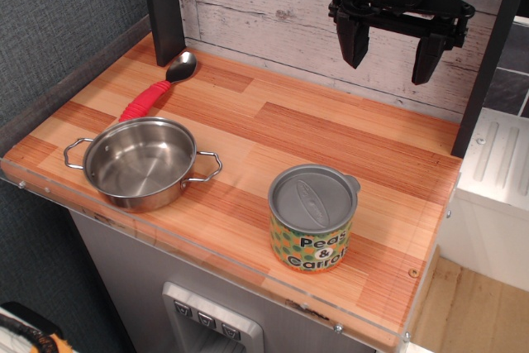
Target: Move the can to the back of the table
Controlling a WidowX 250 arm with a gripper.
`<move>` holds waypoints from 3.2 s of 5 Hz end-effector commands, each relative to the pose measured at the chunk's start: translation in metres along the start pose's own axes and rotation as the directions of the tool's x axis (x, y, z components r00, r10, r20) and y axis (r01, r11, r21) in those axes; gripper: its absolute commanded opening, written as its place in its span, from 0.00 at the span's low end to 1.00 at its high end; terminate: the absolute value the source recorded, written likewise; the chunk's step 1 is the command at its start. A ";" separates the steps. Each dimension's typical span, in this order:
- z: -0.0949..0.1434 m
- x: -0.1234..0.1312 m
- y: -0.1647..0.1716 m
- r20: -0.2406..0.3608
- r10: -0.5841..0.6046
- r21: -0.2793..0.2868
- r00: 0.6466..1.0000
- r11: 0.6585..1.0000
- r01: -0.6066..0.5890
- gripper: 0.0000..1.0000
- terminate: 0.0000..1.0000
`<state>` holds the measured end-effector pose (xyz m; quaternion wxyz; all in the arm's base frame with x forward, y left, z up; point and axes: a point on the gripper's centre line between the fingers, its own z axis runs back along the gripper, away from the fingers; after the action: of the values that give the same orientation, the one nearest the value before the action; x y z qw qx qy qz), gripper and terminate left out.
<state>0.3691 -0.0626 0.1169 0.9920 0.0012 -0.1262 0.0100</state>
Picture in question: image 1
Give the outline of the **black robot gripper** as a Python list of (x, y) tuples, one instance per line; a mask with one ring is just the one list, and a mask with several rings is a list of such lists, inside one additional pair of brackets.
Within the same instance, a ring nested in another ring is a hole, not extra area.
[(357, 69), (371, 27), (419, 39), (412, 82), (427, 83), (446, 48), (462, 47), (473, 6), (463, 0), (331, 0), (342, 58)]

